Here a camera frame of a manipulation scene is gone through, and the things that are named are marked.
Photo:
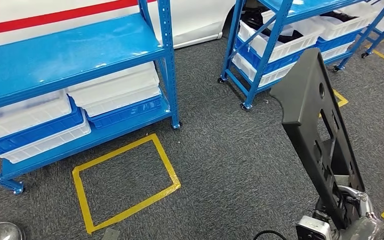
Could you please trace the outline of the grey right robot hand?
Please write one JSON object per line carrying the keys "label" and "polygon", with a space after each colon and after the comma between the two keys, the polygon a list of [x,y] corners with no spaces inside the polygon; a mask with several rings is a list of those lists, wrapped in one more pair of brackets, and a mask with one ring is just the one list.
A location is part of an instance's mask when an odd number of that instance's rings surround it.
{"label": "grey right robot hand", "polygon": [[384,232],[384,222],[376,216],[368,194],[344,185],[339,185],[338,189],[357,200],[359,208],[359,219],[347,229],[340,230],[338,240],[380,240]]}

